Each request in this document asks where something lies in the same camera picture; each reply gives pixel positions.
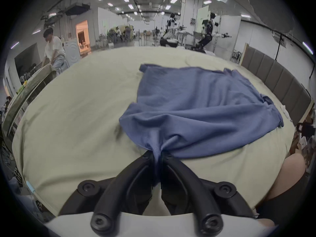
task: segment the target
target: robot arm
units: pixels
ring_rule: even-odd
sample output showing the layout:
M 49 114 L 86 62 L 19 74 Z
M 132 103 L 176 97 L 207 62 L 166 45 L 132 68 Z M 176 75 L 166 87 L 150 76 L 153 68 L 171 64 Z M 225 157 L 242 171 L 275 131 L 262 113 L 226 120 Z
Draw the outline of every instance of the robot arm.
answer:
M 229 36 L 228 33 L 225 33 L 225 34 L 212 33 L 211 35 L 212 37 L 231 38 L 231 36 Z

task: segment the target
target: t-shirt sleeve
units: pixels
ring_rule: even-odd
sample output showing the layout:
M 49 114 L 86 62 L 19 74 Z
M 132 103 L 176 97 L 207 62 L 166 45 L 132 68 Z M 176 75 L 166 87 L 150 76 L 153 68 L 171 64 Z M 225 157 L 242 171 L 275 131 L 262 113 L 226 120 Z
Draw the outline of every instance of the t-shirt sleeve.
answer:
M 57 37 L 53 40 L 53 50 L 59 50 L 62 47 L 61 40 Z

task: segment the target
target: black cable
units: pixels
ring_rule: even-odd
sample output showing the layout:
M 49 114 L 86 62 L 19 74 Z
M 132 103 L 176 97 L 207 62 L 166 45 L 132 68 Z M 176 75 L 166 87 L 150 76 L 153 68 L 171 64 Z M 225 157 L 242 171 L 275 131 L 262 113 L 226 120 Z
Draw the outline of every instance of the black cable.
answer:
M 279 49 L 280 49 L 280 45 L 281 45 L 281 39 L 282 39 L 282 34 L 280 33 L 280 41 L 279 41 L 279 46 L 278 46 L 278 48 L 277 48 L 275 60 L 277 60 L 277 56 L 278 56 L 278 54 L 279 54 Z

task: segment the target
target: gray padded panel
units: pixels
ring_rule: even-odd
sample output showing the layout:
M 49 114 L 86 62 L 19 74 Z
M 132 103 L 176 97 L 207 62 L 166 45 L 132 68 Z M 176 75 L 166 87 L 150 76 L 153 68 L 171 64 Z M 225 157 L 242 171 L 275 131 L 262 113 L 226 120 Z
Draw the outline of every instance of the gray padded panel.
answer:
M 258 78 L 260 78 L 261 81 L 263 81 L 263 82 L 266 81 L 268 74 L 271 70 L 273 61 L 274 61 L 274 59 L 272 59 L 271 57 L 269 57 L 267 55 L 264 55 L 262 62 L 260 64 L 260 67 L 259 67 L 257 74 L 256 74 L 256 76 Z
M 250 64 L 248 66 L 248 70 L 251 73 L 253 73 L 254 75 L 256 75 L 258 72 L 259 66 L 260 66 L 262 59 L 263 59 L 263 56 L 264 56 L 264 53 L 262 53 L 258 50 L 255 50 L 255 52 L 252 56 L 252 59 L 250 61 Z
M 271 70 L 268 74 L 268 77 L 265 81 L 265 85 L 273 92 L 274 88 L 277 85 L 277 82 L 279 81 L 279 78 L 282 74 L 284 67 L 280 65 L 278 62 L 273 61 L 273 65 L 271 67 Z
M 290 88 L 282 101 L 282 104 L 285 105 L 285 108 L 288 111 L 288 113 L 291 113 L 292 110 L 294 109 L 302 91 L 303 91 L 302 85 L 298 82 L 296 78 L 293 78 Z
M 244 55 L 244 58 L 242 59 L 242 64 L 241 64 L 246 69 L 248 69 L 249 67 L 249 64 L 251 62 L 254 52 L 255 52 L 255 49 L 253 47 L 248 46 L 246 48 L 245 55 Z
M 290 117 L 294 125 L 297 125 L 297 123 L 300 121 L 301 117 L 304 115 L 306 109 L 308 108 L 310 102 L 310 96 L 308 95 L 306 90 L 303 89 L 294 109 L 290 112 Z
M 260 78 L 275 94 L 296 125 L 311 102 L 311 97 L 298 80 L 277 61 L 250 46 L 241 65 Z
M 283 101 L 288 89 L 290 88 L 293 78 L 294 76 L 290 72 L 288 72 L 287 69 L 283 69 L 280 79 L 273 91 L 280 102 Z

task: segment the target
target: man in white t-shirt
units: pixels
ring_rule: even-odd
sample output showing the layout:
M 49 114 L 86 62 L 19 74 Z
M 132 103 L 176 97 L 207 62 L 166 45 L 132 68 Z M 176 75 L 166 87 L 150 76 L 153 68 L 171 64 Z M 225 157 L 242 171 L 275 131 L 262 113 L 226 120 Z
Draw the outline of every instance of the man in white t-shirt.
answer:
M 49 59 L 50 64 L 59 69 L 65 62 L 65 50 L 63 44 L 57 36 L 53 35 L 53 28 L 48 28 L 43 34 L 47 44 L 45 47 L 44 59 L 42 62 L 42 67 L 45 63 L 46 58 Z

